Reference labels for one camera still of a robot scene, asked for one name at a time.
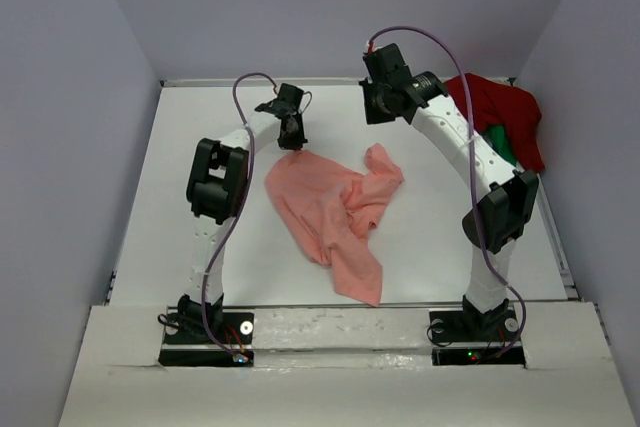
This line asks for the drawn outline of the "pink t shirt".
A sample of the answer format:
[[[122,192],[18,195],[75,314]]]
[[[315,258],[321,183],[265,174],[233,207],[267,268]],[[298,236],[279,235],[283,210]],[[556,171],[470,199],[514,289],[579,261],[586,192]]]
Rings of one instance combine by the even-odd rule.
[[[365,173],[308,150],[289,153],[267,173],[267,195],[296,244],[331,271],[334,291],[377,307],[383,267],[368,247],[404,182],[402,170],[379,143],[363,157]]]

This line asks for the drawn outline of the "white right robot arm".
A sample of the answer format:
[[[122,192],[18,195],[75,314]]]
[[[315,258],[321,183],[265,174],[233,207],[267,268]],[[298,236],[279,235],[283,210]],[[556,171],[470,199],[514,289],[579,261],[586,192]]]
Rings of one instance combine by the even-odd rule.
[[[431,314],[428,327],[437,347],[453,343],[514,341],[508,272],[517,240],[530,221],[539,187],[531,170],[520,171],[500,157],[472,128],[445,84],[433,73],[412,74],[399,47],[370,48],[360,81],[368,124],[405,120],[439,150],[471,194],[461,224],[472,244],[471,274],[458,310]]]

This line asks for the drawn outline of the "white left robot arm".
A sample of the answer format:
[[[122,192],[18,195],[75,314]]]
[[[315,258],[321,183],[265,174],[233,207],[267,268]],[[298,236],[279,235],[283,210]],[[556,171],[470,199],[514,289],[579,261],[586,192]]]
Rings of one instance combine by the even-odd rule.
[[[177,305],[179,324],[195,339],[215,339],[223,324],[222,267],[230,238],[248,197],[255,156],[275,143],[285,151],[302,149],[302,89],[283,83],[275,98],[258,105],[243,126],[219,139],[201,139],[186,187],[195,239],[189,281]]]

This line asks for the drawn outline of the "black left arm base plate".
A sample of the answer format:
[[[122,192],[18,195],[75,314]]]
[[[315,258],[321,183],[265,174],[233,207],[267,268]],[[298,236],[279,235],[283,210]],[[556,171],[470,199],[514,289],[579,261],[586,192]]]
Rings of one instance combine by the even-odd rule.
[[[158,362],[163,367],[248,368],[254,364],[255,315],[248,311],[226,311],[214,333],[218,344],[195,321],[176,310],[160,313],[163,338]]]

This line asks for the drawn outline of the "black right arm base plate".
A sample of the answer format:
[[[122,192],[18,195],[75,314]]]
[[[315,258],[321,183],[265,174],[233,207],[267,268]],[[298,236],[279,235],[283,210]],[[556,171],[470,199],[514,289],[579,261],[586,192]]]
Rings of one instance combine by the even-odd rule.
[[[431,360],[435,367],[525,366],[520,341],[502,352],[513,341],[519,328],[513,308],[509,308],[496,324],[480,332],[473,332],[470,327],[464,326],[462,314],[461,310],[429,313],[426,335],[432,345]]]

